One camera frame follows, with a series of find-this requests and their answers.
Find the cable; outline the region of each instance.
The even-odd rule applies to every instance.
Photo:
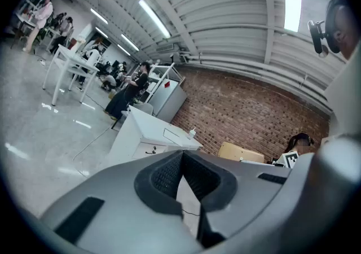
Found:
[[[196,214],[193,214],[193,213],[187,212],[186,210],[183,210],[183,209],[182,209],[182,211],[185,211],[187,214],[191,214],[191,215],[194,215],[194,216],[197,216],[197,217],[199,216],[199,215],[196,215]]]
[[[96,103],[99,107],[101,107],[102,109],[105,109],[103,108],[99,103],[97,103],[95,100],[93,100],[89,95],[85,94],[88,98],[90,98],[94,103]]]
[[[73,166],[74,166],[75,170],[77,170],[83,177],[86,178],[86,176],[85,176],[82,172],[80,172],[80,171],[75,167],[75,165],[74,165],[75,158],[76,158],[78,155],[80,155],[82,152],[84,152],[84,150],[85,150],[86,148],[88,148],[93,142],[95,142],[97,139],[99,139],[99,138],[100,138],[103,134],[105,134],[105,132],[106,132],[108,129],[110,129],[110,128],[111,128],[111,125],[110,125],[104,132],[102,132],[99,136],[97,136],[95,139],[93,139],[89,144],[87,144],[87,145],[85,146],[85,148],[83,148],[79,153],[77,153],[77,154],[74,156],[74,158],[73,158]]]

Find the shiny floor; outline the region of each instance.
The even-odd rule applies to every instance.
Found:
[[[0,45],[1,162],[14,199],[39,217],[56,199],[103,168],[120,125],[109,128],[113,121],[103,112],[109,98],[98,78],[80,103],[78,83],[72,91],[67,89],[69,75],[53,107],[56,66],[47,89],[42,89],[52,56],[42,49],[27,54],[22,44],[12,49],[10,44],[7,40]],[[184,178],[177,200],[191,213],[184,212],[184,223],[196,236],[200,205]]]

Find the person sitting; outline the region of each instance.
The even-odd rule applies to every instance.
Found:
[[[122,111],[125,111],[129,102],[144,88],[148,82],[148,73],[151,66],[148,62],[142,62],[140,65],[140,76],[135,80],[126,79],[128,86],[117,93],[113,99],[108,103],[104,112],[111,116],[113,120],[118,120],[122,117]]]
[[[108,68],[111,67],[111,63],[110,62],[107,62],[105,64],[102,64],[102,63],[98,63],[96,66],[95,66],[99,72],[96,73],[97,76],[104,76],[104,75],[108,75]]]
[[[57,28],[66,15],[66,12],[58,14],[55,18],[52,19],[50,27],[53,27],[54,29]]]
[[[59,44],[63,44],[64,41],[67,39],[68,34],[70,32],[70,30],[73,27],[73,19],[71,17],[68,17],[62,24],[60,27],[60,36],[58,38],[55,39],[54,41],[54,45],[52,47],[52,49],[50,50],[51,53],[54,53],[58,47]]]
[[[123,66],[122,66],[120,72],[118,73],[117,77],[115,78],[115,80],[117,82],[117,87],[121,86],[121,84],[124,82],[124,80],[126,78],[126,74],[127,74],[126,62],[123,62]]]
[[[305,132],[300,132],[289,140],[287,148],[284,150],[284,154],[287,152],[297,152],[298,155],[305,154],[307,153],[308,148],[314,143],[315,141],[310,137],[310,135]],[[281,157],[274,160],[274,164],[284,165],[284,160]]]
[[[112,89],[115,89],[117,86],[117,81],[112,75],[107,75],[103,81],[102,89],[111,91]]]

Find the white table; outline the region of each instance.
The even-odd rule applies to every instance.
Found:
[[[65,58],[65,60],[60,59],[59,58],[60,55],[63,56]],[[86,85],[86,87],[85,87],[85,89],[84,89],[84,91],[83,91],[83,95],[82,95],[82,97],[80,99],[80,102],[82,103],[90,84],[94,80],[95,75],[96,75],[97,72],[99,72],[99,70],[95,66],[87,64],[86,60],[84,58],[81,58],[74,51],[70,51],[66,47],[64,47],[62,45],[59,45],[59,48],[56,51],[50,65],[49,65],[49,69],[48,69],[48,71],[46,73],[45,80],[44,80],[44,83],[43,83],[43,89],[46,88],[46,82],[47,82],[47,78],[48,78],[48,75],[49,75],[49,72],[50,72],[50,68],[54,63],[61,69],[61,71],[60,71],[60,75],[59,75],[58,81],[57,81],[56,86],[55,86],[55,92],[54,92],[51,104],[53,106],[55,106],[55,104],[56,104],[56,100],[58,98],[61,81],[63,80],[66,72],[74,73],[74,77],[73,77],[72,82],[70,83],[69,88],[68,88],[69,91],[72,89],[73,83],[74,83],[75,79],[77,78],[77,76],[84,76],[84,77],[89,77],[90,78],[87,85]],[[81,69],[82,67],[90,70],[92,73],[84,72]]]
[[[14,36],[14,40],[12,42],[12,45],[10,48],[13,47],[13,45],[15,44],[15,42],[17,40],[19,40],[19,38],[24,35],[24,33],[21,31],[21,29],[23,28],[24,25],[28,26],[30,29],[34,29],[35,28],[35,23],[32,23],[31,21],[29,21],[28,19],[26,18],[23,18],[20,14],[18,13],[15,13],[14,14],[19,20],[20,20],[20,26],[18,27],[16,33],[15,33],[15,36]]]
[[[198,150],[202,144],[165,121],[130,106],[103,168],[174,150]]]

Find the ceiling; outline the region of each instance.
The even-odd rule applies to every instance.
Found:
[[[176,43],[191,66],[263,80],[331,112],[323,92],[345,60],[332,52],[319,58],[307,28],[309,20],[324,19],[329,0],[302,0],[298,33],[283,29],[285,0],[145,0],[171,33],[168,40],[139,0],[79,1],[109,21],[107,25],[96,20],[111,40],[138,61],[164,60],[156,48]],[[124,43],[122,33],[138,52]]]

